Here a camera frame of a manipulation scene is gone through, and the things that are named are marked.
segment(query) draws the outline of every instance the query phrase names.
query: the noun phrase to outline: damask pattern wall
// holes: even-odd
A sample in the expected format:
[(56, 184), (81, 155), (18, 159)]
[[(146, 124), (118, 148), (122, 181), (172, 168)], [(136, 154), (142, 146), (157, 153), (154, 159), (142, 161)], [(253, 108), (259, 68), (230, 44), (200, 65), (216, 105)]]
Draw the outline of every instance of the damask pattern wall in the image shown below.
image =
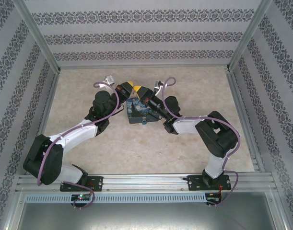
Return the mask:
[(0, 0), (0, 226), (55, 73), (10, 0)]
[(234, 75), (293, 229), (293, 0), (272, 2)]
[(61, 67), (228, 64), (260, 0), (27, 0)]

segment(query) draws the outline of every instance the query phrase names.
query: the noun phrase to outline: robotic arm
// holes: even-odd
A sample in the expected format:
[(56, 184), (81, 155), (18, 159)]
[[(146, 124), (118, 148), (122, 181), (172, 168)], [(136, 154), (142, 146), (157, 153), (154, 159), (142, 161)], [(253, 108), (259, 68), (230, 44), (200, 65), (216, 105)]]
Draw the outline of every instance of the robotic arm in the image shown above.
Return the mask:
[[(144, 105), (149, 106), (166, 119), (164, 127), (168, 133), (198, 133), (201, 136), (211, 153), (208, 164), (202, 173), (202, 181), (209, 189), (216, 187), (224, 174), (222, 167), (226, 156), (238, 142), (236, 134), (228, 126), (217, 121), (198, 117), (183, 119), (172, 116), (166, 110), (163, 101), (157, 97), (162, 85), (160, 81), (157, 81), (154, 91), (143, 86), (135, 86), (134, 90)], [(181, 117), (176, 97), (167, 97), (165, 104), (173, 114)], [(216, 111), (211, 112), (207, 117), (217, 118), (227, 123), (226, 119)]]
[[(108, 83), (112, 85), (114, 83), (112, 77), (109, 79), (110, 82)], [(133, 83), (131, 81), (127, 81), (116, 87), (116, 92), (119, 97), (118, 109), (120, 108), (120, 105), (129, 98), (132, 88)], [(115, 93), (110, 95), (107, 91), (99, 91), (95, 95), (93, 106), (90, 108), (88, 115), (78, 125), (72, 127), (71, 129), (75, 127), (81, 128), (73, 130), (64, 137), (62, 136), (67, 132), (67, 130), (50, 137), (46, 137), (44, 135), (37, 136), (23, 163), (23, 168), (34, 177), (38, 177), (46, 150), (53, 141), (61, 137), (61, 139), (53, 145), (49, 155), (46, 158), (41, 176), (41, 182), (48, 185), (54, 181), (67, 181), (74, 184), (85, 185), (87, 183), (88, 173), (76, 165), (66, 165), (62, 163), (63, 156), (83, 141), (101, 134), (109, 125), (108, 119), (96, 124), (85, 124), (99, 120), (111, 114), (116, 105), (117, 96)]]

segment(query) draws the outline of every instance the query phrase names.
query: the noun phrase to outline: small device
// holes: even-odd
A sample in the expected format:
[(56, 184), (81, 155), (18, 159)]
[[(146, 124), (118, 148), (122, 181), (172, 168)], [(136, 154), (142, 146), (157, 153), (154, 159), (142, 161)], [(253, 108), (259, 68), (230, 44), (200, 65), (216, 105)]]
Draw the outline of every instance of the small device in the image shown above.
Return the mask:
[(127, 99), (127, 116), (130, 124), (147, 124), (161, 119), (160, 115), (150, 107), (142, 104), (137, 97)]
[[(113, 77), (111, 75), (105, 76), (104, 82), (109, 84), (109, 85), (111, 85), (111, 86), (114, 85), (114, 83), (115, 83), (114, 79), (113, 79)], [(103, 87), (106, 87), (106, 85), (99, 84), (99, 88), (103, 88)]]
[(90, 195), (89, 194), (80, 194), (79, 196), (78, 196), (78, 199), (80, 199), (80, 200), (90, 200)]

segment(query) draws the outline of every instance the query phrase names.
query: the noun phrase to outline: marble surface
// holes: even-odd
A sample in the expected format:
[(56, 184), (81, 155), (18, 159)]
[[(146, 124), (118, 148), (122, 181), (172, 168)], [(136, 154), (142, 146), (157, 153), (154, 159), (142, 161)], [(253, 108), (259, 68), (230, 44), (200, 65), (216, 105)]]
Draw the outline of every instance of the marble surface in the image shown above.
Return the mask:
[[(150, 89), (156, 80), (176, 77), (176, 85), (167, 88), (166, 96), (177, 97), (182, 115), (207, 115), (216, 110), (239, 131), (241, 147), (226, 169), (254, 171), (222, 67), (62, 70), (45, 135), (60, 133), (81, 122), (98, 92), (93, 83), (106, 75), (114, 77), (115, 86), (133, 81)], [(101, 135), (73, 148), (64, 156), (64, 162), (91, 174), (199, 173), (207, 164), (210, 153), (201, 138), (195, 134), (168, 134), (162, 125), (164, 120), (129, 124), (124, 110), (109, 121)]]

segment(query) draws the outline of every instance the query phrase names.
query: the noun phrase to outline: black cable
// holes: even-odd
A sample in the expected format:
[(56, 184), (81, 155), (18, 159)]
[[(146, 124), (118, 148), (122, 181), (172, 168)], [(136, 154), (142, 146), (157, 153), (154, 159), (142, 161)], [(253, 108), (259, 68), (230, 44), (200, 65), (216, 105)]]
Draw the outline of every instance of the black cable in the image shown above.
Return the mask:
[(150, 113), (150, 111), (148, 111), (148, 114), (151, 115), (152, 117), (158, 119), (158, 120), (161, 120), (162, 119), (162, 117), (161, 118), (158, 118), (158, 117), (154, 116), (153, 114)]
[(122, 112), (125, 109), (125, 106), (123, 104), (121, 104), (121, 106), (123, 106), (123, 108), (117, 111), (116, 113), (114, 113), (112, 116), (117, 115), (118, 113)]

